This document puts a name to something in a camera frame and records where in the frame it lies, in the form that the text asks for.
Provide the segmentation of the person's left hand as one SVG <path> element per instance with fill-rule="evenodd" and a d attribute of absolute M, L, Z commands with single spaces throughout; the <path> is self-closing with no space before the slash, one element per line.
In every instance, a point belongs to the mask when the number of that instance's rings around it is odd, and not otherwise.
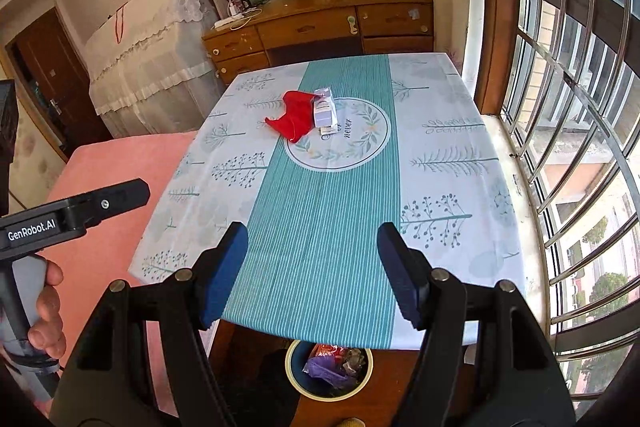
<path fill-rule="evenodd" d="M 63 321 L 60 314 L 61 301 L 56 286 L 64 280 L 61 268 L 54 262 L 47 262 L 46 280 L 36 301 L 38 321 L 28 332 L 32 347 L 44 351 L 52 359 L 59 359 L 66 350 Z"/>

